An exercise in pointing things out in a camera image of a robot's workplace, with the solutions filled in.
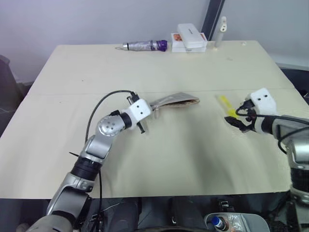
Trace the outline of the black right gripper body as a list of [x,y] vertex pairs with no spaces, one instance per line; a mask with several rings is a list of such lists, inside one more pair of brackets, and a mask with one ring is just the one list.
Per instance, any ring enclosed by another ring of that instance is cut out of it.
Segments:
[[253,109],[254,107],[255,105],[252,100],[245,100],[243,104],[237,109],[237,115],[245,117],[246,121],[250,122],[250,125],[252,126],[254,126],[256,122],[256,111]]

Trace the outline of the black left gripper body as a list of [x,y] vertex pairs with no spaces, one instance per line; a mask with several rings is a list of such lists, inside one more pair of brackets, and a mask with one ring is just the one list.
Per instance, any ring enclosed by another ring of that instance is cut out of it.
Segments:
[[[139,100],[138,94],[131,94],[127,97],[127,100],[129,101],[130,105],[135,103],[137,100]],[[140,122],[137,123],[137,127],[140,129],[141,134],[145,133],[145,130]]]

